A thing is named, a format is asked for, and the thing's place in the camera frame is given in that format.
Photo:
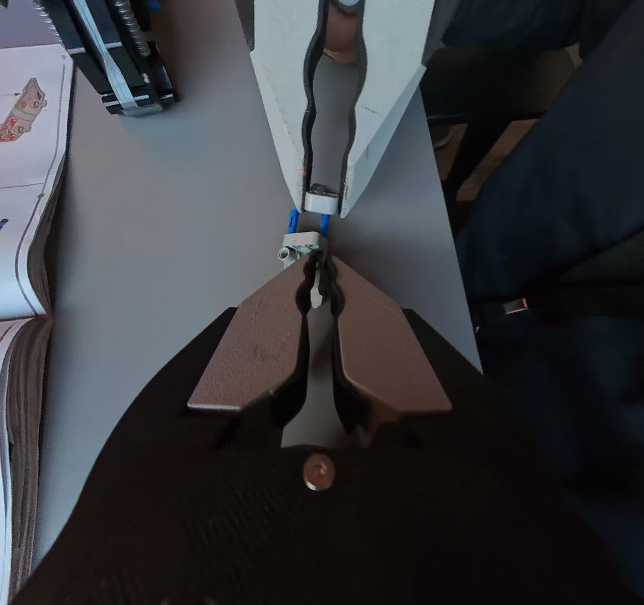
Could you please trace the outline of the black metal clamp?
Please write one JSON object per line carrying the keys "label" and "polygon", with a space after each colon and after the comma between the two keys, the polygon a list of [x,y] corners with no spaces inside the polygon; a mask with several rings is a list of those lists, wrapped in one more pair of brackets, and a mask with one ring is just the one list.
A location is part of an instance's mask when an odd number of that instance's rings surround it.
{"label": "black metal clamp", "polygon": [[175,103],[143,0],[30,1],[109,113],[143,117]]}

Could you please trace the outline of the lego instruction booklet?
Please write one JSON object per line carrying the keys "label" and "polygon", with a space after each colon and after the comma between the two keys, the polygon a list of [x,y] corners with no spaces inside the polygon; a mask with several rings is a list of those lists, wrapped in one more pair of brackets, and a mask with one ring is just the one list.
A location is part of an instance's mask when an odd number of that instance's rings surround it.
{"label": "lego instruction booklet", "polygon": [[32,570],[52,303],[44,248],[68,147],[73,62],[1,50],[1,603]]}

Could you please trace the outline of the dark blue cloth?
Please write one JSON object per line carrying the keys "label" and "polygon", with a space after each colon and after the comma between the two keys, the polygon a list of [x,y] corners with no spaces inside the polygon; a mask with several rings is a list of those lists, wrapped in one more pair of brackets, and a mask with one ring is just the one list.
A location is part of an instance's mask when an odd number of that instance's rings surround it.
{"label": "dark blue cloth", "polygon": [[488,177],[456,238],[477,338],[643,603],[643,0],[461,0],[446,46],[578,45],[581,66]]}

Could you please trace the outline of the small grey lego connector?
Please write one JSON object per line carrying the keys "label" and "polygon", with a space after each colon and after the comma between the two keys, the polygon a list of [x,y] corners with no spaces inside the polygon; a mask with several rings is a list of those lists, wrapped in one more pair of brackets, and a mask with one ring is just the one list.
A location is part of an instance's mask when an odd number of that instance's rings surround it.
{"label": "small grey lego connector", "polygon": [[314,183],[305,194],[304,211],[333,216],[339,210],[339,192],[322,183]]}

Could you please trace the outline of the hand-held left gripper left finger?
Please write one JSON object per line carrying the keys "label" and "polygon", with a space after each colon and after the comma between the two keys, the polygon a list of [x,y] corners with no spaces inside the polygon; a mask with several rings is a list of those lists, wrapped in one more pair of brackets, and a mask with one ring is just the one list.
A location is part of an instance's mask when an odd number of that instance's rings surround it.
{"label": "hand-held left gripper left finger", "polygon": [[288,266],[242,301],[199,379],[188,407],[233,416],[266,413],[285,427],[307,395],[308,313],[316,257]]}

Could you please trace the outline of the black chair leg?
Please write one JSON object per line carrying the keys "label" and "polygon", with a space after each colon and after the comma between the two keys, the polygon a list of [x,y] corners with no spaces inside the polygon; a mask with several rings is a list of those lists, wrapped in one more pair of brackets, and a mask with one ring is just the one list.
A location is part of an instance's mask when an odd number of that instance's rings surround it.
{"label": "black chair leg", "polygon": [[469,210],[481,186],[459,200],[463,184],[484,163],[486,176],[509,154],[527,132],[524,120],[543,116],[552,102],[520,102],[505,104],[429,104],[423,100],[433,150],[447,149],[439,155],[437,166],[449,216]]}

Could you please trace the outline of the person's right hand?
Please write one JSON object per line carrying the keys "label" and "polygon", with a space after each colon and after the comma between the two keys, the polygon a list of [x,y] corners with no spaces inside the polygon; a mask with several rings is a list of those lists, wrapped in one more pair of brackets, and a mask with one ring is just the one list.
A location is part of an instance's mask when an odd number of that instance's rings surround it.
{"label": "person's right hand", "polygon": [[356,31],[358,14],[355,10],[340,8],[334,2],[328,7],[324,54],[342,65],[357,61]]}

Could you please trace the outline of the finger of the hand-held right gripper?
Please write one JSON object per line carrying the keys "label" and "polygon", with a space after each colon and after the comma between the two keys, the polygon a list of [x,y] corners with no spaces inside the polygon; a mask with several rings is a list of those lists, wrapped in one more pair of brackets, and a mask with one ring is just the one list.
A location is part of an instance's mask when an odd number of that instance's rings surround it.
{"label": "finger of the hand-held right gripper", "polygon": [[435,0],[358,0],[358,90],[350,107],[339,214],[366,190],[423,76]]}
{"label": "finger of the hand-held right gripper", "polygon": [[329,0],[253,0],[256,80],[281,172],[300,212],[311,186],[313,79],[323,53]]}

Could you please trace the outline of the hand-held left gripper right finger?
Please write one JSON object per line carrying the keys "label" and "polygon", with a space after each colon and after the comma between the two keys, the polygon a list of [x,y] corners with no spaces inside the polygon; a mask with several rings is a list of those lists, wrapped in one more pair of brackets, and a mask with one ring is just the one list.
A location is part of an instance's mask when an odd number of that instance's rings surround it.
{"label": "hand-held left gripper right finger", "polygon": [[344,430],[445,415],[449,400],[401,306],[339,258],[326,260],[334,402]]}

